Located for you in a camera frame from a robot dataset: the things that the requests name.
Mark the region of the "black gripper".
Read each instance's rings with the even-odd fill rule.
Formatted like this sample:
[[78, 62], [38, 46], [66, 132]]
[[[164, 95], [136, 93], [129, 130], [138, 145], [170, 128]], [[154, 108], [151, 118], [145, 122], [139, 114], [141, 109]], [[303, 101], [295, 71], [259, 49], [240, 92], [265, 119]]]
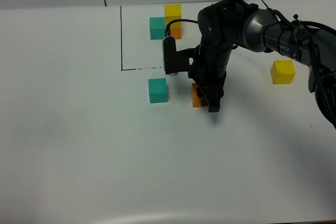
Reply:
[[203, 87], [215, 87], [216, 92], [207, 95], [206, 101], [200, 88], [196, 88], [196, 107], [208, 106], [209, 112], [219, 112], [223, 97], [223, 86], [226, 78], [226, 68], [234, 45], [229, 42], [210, 44], [201, 42], [194, 50], [192, 70], [188, 77]]

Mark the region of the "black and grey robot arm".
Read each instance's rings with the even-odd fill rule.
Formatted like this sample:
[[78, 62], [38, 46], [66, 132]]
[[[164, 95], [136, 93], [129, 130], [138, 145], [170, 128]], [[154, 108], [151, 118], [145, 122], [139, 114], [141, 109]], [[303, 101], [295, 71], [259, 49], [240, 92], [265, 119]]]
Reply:
[[309, 68], [308, 89], [319, 110], [335, 123], [335, 30], [317, 22], [288, 20], [280, 11], [244, 0], [221, 0], [202, 9], [201, 32], [194, 56], [194, 80], [210, 112], [218, 112], [224, 95], [231, 51], [277, 52]]

